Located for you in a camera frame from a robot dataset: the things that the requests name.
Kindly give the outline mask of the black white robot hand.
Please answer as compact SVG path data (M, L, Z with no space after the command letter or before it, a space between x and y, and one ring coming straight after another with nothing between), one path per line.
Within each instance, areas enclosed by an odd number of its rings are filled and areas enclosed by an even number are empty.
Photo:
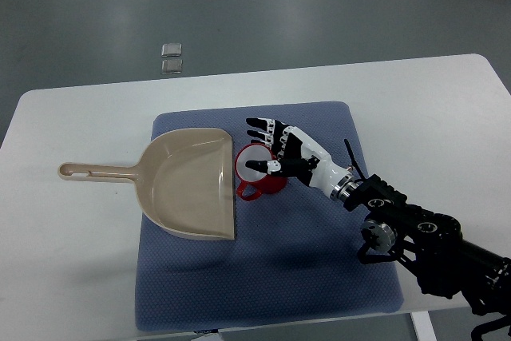
M331 154L302 129L271 118L248 118L247 134L254 144L270 149L274 160L249 160L246 166L270 176L294 177L317 188L332 200L344 202L358 185L352 172L340 167Z

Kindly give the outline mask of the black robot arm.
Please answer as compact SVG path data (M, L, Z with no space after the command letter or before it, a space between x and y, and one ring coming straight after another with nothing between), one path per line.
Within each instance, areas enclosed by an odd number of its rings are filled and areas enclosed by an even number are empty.
M502 317L476 326L473 340L510 326L510 259L464 240L452 216L407 203L406 195L379 176L361 175L343 192L343 206L369 213L362 222L362 264L399 262L425 295L452 299L461 293L475 315Z

